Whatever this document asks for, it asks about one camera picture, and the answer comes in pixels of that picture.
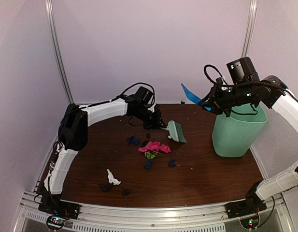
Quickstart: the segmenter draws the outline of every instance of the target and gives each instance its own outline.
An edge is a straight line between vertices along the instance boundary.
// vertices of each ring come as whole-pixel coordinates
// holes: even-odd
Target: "mint green bucket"
[[[233,107],[238,113],[253,113],[249,104]],[[267,121],[267,115],[261,106],[256,108],[257,115],[243,116],[231,113],[216,117],[212,142],[217,155],[221,157],[242,157],[252,145]]]

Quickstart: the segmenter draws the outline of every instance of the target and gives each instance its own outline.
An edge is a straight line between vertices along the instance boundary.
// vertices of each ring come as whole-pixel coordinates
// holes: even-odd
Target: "white panel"
[[[67,100],[44,0],[0,0],[0,232],[32,190]]]
[[[110,99],[138,81],[156,88],[158,102],[186,100],[181,82],[206,95],[211,84],[203,66],[211,63],[228,75],[226,63],[241,54],[249,5],[248,0],[54,1],[75,101]]]
[[[298,97],[298,0],[259,0],[249,52],[261,79],[273,74]],[[254,145],[274,176],[298,160],[298,135],[279,115],[266,110],[268,123]],[[285,194],[298,232],[298,189]]]

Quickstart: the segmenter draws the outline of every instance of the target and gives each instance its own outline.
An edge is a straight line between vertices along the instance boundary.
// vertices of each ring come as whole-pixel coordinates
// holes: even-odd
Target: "green cloth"
[[[157,153],[156,152],[152,152],[152,151],[147,151],[144,153],[144,156],[148,158],[148,160],[153,160],[156,156]]]

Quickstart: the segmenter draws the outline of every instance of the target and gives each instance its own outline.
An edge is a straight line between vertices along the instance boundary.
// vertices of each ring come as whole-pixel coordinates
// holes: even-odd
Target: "blue strip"
[[[191,101],[191,102],[193,102],[193,103],[195,103],[196,105],[201,101],[201,99],[199,98],[199,97],[197,97],[194,93],[192,93],[191,91],[189,91],[186,87],[185,87],[185,85],[183,85],[182,83],[181,83],[181,86],[182,86],[182,88],[183,88],[183,90],[184,90],[184,93],[185,93],[185,95],[186,95],[186,97]],[[208,110],[208,111],[211,111],[211,108],[209,108],[209,107],[205,107],[206,108],[206,110]]]

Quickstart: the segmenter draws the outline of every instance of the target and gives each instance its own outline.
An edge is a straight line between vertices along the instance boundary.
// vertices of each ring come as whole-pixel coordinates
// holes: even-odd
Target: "green brush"
[[[164,130],[169,131],[168,138],[173,139],[176,142],[186,143],[186,139],[183,135],[182,126],[179,123],[171,120],[168,122],[168,126],[163,128]]]

